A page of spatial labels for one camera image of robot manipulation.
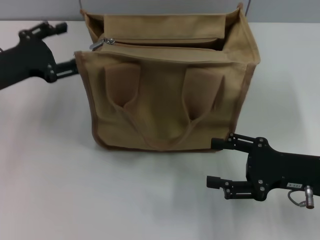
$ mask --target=white tabletop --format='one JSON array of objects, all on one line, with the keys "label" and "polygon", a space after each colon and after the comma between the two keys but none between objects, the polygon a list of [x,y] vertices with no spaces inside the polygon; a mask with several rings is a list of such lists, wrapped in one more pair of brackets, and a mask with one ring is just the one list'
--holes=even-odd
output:
[{"label": "white tabletop", "polygon": [[[0,21],[0,47],[15,46],[18,31],[35,24]],[[57,62],[91,44],[83,22],[68,26],[68,34],[45,40]],[[320,156],[320,24],[250,27],[261,63],[236,132]],[[0,239],[318,239],[320,197],[308,210],[293,205],[287,190],[258,202],[225,200],[222,190],[206,188],[206,175],[245,181],[246,161],[232,150],[104,150],[91,136],[79,75],[54,84],[31,78],[0,91]]]}]

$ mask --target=tan canvas bag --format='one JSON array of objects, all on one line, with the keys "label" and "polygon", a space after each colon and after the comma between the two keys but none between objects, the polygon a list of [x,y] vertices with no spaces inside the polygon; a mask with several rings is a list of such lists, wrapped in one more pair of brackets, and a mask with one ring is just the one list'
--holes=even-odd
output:
[{"label": "tan canvas bag", "polygon": [[75,58],[98,144],[203,151],[211,138],[235,131],[260,62],[240,8],[229,14],[82,13],[96,46]]}]

